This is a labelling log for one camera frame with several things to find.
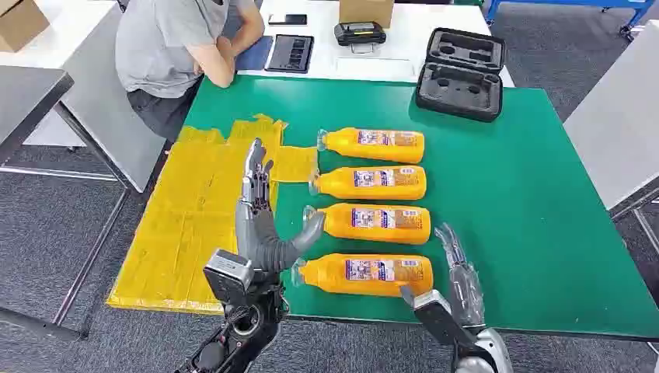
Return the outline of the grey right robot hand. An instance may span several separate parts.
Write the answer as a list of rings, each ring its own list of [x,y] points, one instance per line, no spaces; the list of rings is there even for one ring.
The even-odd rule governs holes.
[[[450,294],[446,305],[450,305],[450,313],[461,327],[477,335],[486,328],[478,274],[447,222],[434,227],[434,234],[441,240],[448,265]]]

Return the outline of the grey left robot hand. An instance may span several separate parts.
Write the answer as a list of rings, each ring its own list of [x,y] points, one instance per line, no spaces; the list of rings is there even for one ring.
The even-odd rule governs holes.
[[[263,163],[266,153],[260,138],[253,140],[246,153],[241,196],[235,208],[235,234],[240,256],[256,269],[278,273],[292,267],[321,237],[326,214],[314,212],[292,239],[279,236],[270,206],[270,170],[274,162]]]

